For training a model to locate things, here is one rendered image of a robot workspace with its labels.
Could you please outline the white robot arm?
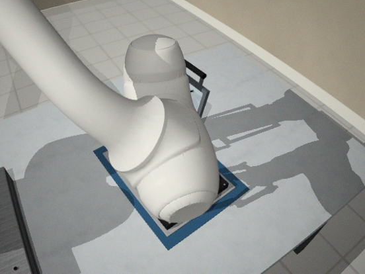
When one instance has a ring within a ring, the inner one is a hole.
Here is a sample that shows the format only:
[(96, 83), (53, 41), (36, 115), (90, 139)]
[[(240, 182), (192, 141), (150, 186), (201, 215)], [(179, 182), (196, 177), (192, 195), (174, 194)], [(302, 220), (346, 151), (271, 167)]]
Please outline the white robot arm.
[(106, 147), (154, 216), (186, 222), (212, 206), (218, 160), (174, 38), (148, 34), (129, 44), (124, 96), (87, 68), (32, 0), (0, 0), (0, 43), (69, 120)]

